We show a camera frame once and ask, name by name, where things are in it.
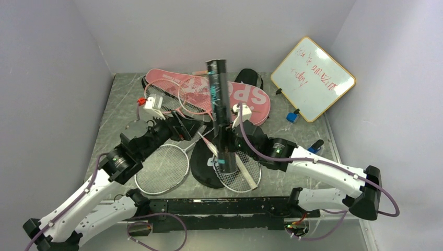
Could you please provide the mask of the black shuttlecock tube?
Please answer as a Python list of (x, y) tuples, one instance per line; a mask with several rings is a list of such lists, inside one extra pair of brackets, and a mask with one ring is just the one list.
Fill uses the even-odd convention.
[(211, 97), (214, 144), (217, 148), (218, 166), (223, 174), (236, 172), (234, 133), (231, 127), (231, 111), (228, 82), (226, 76), (226, 60), (217, 59), (206, 62)]

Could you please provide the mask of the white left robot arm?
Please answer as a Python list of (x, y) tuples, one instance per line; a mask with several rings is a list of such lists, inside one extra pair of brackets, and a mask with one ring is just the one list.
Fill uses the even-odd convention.
[(150, 200), (131, 189), (105, 210), (92, 210), (112, 191), (125, 185), (143, 168), (143, 162), (168, 140), (190, 141), (203, 121), (173, 112), (165, 119), (133, 120), (120, 133), (120, 144), (99, 154), (92, 175), (58, 208), (41, 219), (29, 219), (23, 230), (31, 241), (29, 250), (79, 250), (91, 237), (116, 222), (144, 219), (151, 212)]

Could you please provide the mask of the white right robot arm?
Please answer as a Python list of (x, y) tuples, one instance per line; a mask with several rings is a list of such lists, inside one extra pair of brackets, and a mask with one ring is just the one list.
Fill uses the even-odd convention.
[(396, 218), (400, 208), (382, 186), (381, 170), (369, 165), (357, 168), (321, 157), (294, 142), (269, 138), (250, 122), (249, 107), (234, 105), (234, 122), (222, 127), (221, 141), (227, 151), (244, 152), (260, 165), (282, 172), (302, 174), (331, 186), (319, 191), (294, 188), (287, 203), (290, 215), (320, 209), (346, 210), (352, 215), (374, 221), (379, 215)]

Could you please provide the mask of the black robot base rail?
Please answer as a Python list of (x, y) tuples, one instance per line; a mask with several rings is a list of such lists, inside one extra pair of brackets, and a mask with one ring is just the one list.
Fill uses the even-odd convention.
[(283, 230), (293, 221), (319, 218), (319, 210), (305, 211), (288, 196), (143, 199), (133, 219), (148, 220), (154, 233), (187, 230)]

